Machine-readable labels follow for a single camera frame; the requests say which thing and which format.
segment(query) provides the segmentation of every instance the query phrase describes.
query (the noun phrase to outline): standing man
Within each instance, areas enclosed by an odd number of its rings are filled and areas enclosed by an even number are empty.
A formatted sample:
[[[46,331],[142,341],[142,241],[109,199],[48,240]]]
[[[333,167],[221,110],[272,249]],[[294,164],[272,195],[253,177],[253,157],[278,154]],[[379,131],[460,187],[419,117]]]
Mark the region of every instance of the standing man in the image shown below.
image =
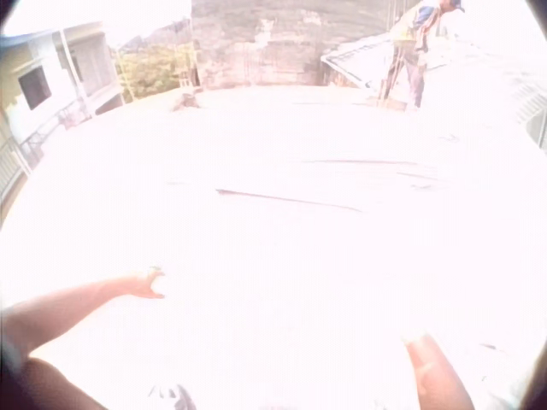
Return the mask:
[[[424,56],[428,52],[427,34],[443,14],[457,9],[465,11],[461,0],[424,0],[416,4],[395,24],[390,31],[394,46],[393,61],[380,99],[388,98],[404,65],[410,83],[408,107],[420,107],[426,71]]]

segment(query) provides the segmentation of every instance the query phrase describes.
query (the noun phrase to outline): green foliage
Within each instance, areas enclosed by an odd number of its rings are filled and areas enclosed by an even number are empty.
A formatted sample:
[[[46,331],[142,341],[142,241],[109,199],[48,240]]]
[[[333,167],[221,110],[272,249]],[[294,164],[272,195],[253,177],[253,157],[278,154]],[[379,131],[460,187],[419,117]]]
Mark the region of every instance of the green foliage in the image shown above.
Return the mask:
[[[195,67],[193,44],[149,44],[138,51],[120,50],[116,72],[130,102],[132,89],[136,98],[144,98],[179,87],[179,73]]]

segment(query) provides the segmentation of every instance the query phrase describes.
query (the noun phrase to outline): bright white sky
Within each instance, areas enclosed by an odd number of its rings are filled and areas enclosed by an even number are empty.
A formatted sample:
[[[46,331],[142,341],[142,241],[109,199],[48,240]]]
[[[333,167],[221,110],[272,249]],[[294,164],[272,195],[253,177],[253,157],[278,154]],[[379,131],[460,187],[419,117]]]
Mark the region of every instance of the bright white sky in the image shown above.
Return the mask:
[[[104,21],[109,41],[117,43],[135,35],[146,35],[191,14],[191,0],[20,0],[3,27],[2,34],[29,32]]]

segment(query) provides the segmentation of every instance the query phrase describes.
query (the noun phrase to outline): overexposed white surface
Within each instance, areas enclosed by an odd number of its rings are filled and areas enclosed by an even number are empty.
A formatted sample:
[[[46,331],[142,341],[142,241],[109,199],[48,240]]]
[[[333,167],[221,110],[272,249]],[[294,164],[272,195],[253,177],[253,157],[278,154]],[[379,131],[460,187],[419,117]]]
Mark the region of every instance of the overexposed white surface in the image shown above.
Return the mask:
[[[476,401],[477,343],[519,378],[545,336],[547,164],[526,135],[251,92],[125,106],[50,146],[0,234],[4,306],[149,264],[168,297],[35,354],[113,409],[163,379],[202,409],[418,408],[399,341],[418,326]]]

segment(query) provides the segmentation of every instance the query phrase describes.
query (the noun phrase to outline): forearm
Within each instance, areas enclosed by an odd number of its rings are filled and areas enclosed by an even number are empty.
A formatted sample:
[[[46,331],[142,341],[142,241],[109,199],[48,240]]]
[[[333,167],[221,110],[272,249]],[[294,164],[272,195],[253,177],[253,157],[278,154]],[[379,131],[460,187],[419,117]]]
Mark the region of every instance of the forearm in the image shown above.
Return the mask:
[[[126,294],[125,279],[61,290],[2,312],[3,334],[23,355],[66,333],[106,302]]]

